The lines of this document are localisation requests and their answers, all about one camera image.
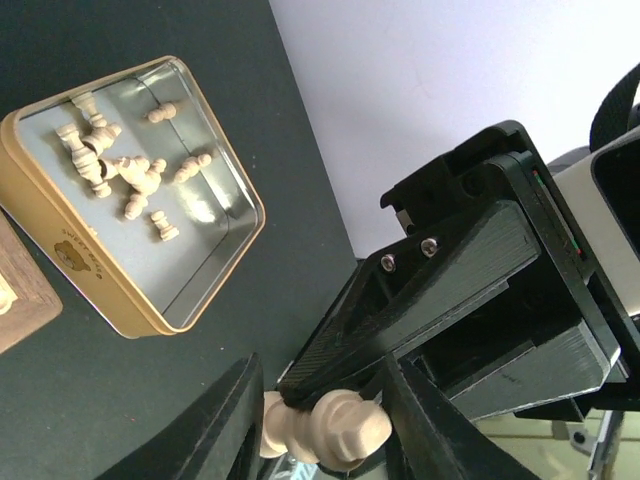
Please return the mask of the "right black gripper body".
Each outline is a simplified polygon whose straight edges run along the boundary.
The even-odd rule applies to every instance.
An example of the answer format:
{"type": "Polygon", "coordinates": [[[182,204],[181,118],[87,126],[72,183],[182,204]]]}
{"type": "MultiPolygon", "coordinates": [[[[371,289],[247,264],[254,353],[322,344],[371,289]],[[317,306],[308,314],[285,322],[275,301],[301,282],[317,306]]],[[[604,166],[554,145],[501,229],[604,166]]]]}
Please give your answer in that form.
{"type": "Polygon", "coordinates": [[[507,121],[381,197],[406,237],[379,259],[379,349],[470,418],[572,414],[633,380],[627,315],[558,183],[507,121]]]}

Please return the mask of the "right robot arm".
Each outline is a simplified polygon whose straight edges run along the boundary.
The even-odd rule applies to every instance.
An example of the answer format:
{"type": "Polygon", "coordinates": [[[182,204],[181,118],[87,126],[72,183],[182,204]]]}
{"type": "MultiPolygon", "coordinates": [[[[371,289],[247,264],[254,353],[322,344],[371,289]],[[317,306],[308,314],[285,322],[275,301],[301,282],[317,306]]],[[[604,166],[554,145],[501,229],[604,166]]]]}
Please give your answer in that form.
{"type": "Polygon", "coordinates": [[[280,381],[287,405],[373,392],[390,356],[472,420],[637,410],[638,88],[632,70],[551,163],[508,120],[384,193],[405,236],[358,265],[280,381]]]}

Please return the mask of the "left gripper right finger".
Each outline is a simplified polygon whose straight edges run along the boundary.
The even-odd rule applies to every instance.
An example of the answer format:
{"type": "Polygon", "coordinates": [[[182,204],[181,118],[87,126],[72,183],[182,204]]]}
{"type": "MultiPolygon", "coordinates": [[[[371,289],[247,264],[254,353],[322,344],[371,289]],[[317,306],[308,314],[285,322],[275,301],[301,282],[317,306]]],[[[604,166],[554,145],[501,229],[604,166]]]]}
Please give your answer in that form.
{"type": "Polygon", "coordinates": [[[372,466],[384,466],[389,479],[537,477],[483,435],[411,362],[387,357],[382,371],[382,406],[393,431],[372,466]]]}

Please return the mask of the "light piece both grippers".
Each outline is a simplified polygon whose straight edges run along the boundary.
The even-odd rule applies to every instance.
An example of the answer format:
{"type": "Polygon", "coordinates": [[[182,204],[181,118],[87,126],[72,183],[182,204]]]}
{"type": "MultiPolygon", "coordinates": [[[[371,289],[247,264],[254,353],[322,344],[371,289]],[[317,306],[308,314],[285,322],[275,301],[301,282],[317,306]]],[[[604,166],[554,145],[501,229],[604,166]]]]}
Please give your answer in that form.
{"type": "Polygon", "coordinates": [[[289,407],[279,392],[267,391],[259,454],[273,459],[288,453],[302,463],[350,472],[376,453],[392,431],[385,410],[352,390],[332,390],[310,411],[289,407]]]}

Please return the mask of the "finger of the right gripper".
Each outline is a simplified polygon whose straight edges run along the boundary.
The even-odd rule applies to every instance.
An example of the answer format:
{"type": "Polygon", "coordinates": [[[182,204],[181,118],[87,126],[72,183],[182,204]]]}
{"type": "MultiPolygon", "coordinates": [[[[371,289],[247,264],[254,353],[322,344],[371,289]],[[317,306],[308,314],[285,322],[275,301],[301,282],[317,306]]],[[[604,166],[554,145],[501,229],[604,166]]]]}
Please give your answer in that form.
{"type": "Polygon", "coordinates": [[[591,329],[585,320],[551,332],[537,345],[516,321],[505,327],[474,319],[448,319],[418,330],[391,351],[412,360],[433,359],[420,370],[468,419],[481,420],[537,408],[599,390],[616,370],[620,345],[606,327],[591,329]]]}
{"type": "Polygon", "coordinates": [[[335,388],[352,388],[379,362],[435,322],[456,322],[508,287],[540,255],[520,206],[474,207],[366,259],[279,384],[289,405],[309,405],[335,388]]]}

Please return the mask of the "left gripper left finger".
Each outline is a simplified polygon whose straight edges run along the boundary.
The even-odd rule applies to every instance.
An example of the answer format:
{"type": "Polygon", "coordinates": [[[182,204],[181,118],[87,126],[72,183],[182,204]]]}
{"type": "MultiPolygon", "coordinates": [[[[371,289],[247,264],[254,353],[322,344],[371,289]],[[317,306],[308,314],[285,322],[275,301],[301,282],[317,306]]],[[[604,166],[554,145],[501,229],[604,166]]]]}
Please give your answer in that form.
{"type": "Polygon", "coordinates": [[[109,479],[256,479],[263,370],[235,362],[166,428],[107,470],[109,479]]]}

